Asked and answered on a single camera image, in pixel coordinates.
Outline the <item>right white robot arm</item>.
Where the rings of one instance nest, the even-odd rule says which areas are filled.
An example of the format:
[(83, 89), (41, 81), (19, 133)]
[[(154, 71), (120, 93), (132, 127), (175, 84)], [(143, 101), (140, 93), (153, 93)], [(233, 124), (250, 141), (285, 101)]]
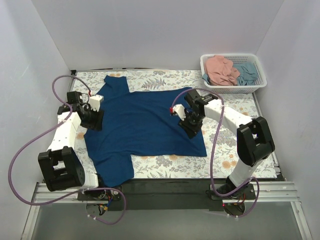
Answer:
[(236, 136), (239, 160), (225, 184), (215, 188), (212, 183), (210, 191), (221, 198), (237, 199), (243, 195), (250, 181), (254, 180), (256, 168), (275, 151), (268, 122), (262, 116), (253, 118), (226, 106), (217, 93), (209, 91), (207, 95), (201, 96), (198, 91), (198, 88), (190, 88), (179, 94), (184, 97), (191, 110), (173, 102), (170, 114), (180, 118), (179, 126), (190, 139), (201, 130), (204, 118), (218, 122), (217, 133), (221, 127), (225, 127)]

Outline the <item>dark blue t shirt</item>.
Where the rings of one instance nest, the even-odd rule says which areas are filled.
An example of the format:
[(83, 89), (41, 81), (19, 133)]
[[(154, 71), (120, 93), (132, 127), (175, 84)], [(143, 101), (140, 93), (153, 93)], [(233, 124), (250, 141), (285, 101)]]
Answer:
[(107, 187), (134, 177), (132, 155), (207, 156), (204, 138), (188, 138), (170, 106), (184, 89), (130, 92), (126, 77), (106, 76), (98, 91), (104, 97), (102, 130), (87, 130), (89, 158)]

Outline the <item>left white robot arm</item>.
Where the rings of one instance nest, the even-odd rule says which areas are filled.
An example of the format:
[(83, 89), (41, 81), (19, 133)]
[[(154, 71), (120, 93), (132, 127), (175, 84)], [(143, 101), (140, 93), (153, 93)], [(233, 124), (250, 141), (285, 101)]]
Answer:
[(85, 171), (75, 152), (75, 140), (79, 127), (101, 131), (104, 111), (102, 95), (93, 95), (84, 102), (82, 93), (67, 93), (67, 102), (59, 107), (53, 140), (47, 151), (38, 155), (38, 163), (49, 191), (66, 189), (89, 189), (95, 200), (106, 196), (106, 187), (99, 183), (96, 173)]

